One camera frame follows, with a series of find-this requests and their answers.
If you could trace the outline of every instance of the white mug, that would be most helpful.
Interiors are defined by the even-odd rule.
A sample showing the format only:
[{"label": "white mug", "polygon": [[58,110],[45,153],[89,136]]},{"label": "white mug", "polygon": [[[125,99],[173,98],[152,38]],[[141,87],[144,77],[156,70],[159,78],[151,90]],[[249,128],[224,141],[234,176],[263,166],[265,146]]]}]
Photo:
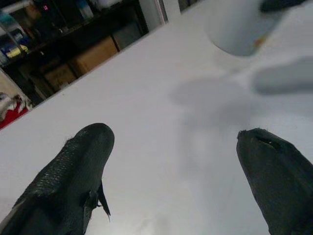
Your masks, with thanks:
[{"label": "white mug", "polygon": [[239,56],[255,53],[281,21],[285,11],[262,13],[263,0],[215,0],[206,31],[220,49]]}]

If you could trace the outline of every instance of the white tabletop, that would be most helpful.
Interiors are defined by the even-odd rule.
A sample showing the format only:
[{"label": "white tabletop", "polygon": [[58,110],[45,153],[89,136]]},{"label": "white tabletop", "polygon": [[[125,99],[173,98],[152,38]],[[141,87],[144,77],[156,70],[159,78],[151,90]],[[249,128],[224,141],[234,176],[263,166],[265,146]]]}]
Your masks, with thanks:
[{"label": "white tabletop", "polygon": [[[236,137],[266,128],[313,161],[313,6],[293,10],[259,54],[243,59],[208,40],[209,5],[196,5],[0,132],[0,219],[66,139],[104,122],[115,133],[103,175],[112,219],[96,209],[87,235],[268,234]],[[286,94],[268,91],[289,84]]]}]

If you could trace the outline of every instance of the cardboard box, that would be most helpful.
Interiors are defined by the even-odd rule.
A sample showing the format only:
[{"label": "cardboard box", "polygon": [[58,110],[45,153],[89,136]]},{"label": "cardboard box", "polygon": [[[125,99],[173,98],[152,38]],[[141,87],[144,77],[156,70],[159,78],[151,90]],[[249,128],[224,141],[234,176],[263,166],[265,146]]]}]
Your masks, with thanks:
[{"label": "cardboard box", "polygon": [[68,65],[61,65],[51,72],[46,73],[45,78],[57,91],[76,79]]},{"label": "cardboard box", "polygon": [[93,70],[112,56],[117,54],[117,49],[111,37],[101,41],[91,49],[76,57],[72,66],[78,70],[81,75]]}]

